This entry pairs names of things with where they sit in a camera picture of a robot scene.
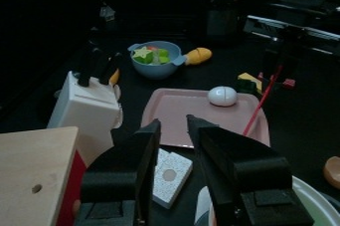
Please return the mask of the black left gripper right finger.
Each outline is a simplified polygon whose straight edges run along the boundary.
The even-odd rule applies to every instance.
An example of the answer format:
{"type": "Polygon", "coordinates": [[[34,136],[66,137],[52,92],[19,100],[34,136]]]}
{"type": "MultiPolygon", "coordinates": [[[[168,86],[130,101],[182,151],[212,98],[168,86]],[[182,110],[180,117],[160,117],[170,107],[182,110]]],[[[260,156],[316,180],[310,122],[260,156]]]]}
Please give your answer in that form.
{"type": "Polygon", "coordinates": [[[187,128],[216,226],[312,226],[315,220],[292,189],[286,157],[194,115],[187,128]]]}

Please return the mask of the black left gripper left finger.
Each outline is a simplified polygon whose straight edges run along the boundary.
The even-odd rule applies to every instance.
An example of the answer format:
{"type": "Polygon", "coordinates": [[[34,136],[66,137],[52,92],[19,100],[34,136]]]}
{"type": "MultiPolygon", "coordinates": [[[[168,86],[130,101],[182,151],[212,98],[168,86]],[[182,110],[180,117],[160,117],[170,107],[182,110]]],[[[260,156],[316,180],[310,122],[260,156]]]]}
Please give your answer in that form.
{"type": "Polygon", "coordinates": [[[90,165],[75,226],[148,226],[162,122],[155,119],[90,165]]]}

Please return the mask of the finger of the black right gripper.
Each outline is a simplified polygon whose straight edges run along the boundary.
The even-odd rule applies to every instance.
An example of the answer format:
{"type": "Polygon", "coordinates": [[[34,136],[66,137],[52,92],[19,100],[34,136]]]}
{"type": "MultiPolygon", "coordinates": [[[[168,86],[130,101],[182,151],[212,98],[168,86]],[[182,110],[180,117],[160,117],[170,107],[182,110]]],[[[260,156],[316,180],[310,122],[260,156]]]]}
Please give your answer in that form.
{"type": "Polygon", "coordinates": [[[294,75],[299,63],[299,59],[291,53],[283,54],[282,81],[290,79],[294,75]]]}
{"type": "Polygon", "coordinates": [[[272,50],[266,50],[263,56],[263,80],[270,82],[276,74],[279,54],[272,50]]]}

